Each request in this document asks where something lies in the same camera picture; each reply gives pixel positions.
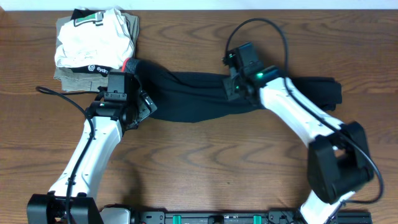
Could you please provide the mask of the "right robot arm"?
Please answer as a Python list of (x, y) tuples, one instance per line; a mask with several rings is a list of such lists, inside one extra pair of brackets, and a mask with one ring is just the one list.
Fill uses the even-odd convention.
[(364, 128), (345, 124), (304, 96), (277, 67), (234, 68), (223, 82), (228, 98), (256, 100), (276, 114), (308, 149), (310, 195), (299, 208), (302, 223), (329, 223), (351, 197), (380, 172)]

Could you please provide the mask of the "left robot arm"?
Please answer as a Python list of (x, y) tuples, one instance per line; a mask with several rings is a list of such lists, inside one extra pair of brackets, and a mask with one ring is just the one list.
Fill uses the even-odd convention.
[(65, 170), (46, 194), (27, 204), (29, 223), (139, 223), (132, 208), (96, 205), (109, 158), (124, 133), (157, 109), (144, 90), (100, 93), (87, 109), (80, 141)]

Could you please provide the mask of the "black leggings with red waistband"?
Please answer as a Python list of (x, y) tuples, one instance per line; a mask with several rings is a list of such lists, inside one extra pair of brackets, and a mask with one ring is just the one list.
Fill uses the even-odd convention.
[[(227, 100), (221, 74), (171, 72), (157, 63), (136, 58), (126, 59), (122, 71), (139, 78), (142, 89), (157, 107), (150, 115), (154, 119), (197, 123), (264, 109), (243, 98)], [(343, 101), (342, 86), (334, 78), (301, 77), (292, 82), (323, 111), (333, 111)]]

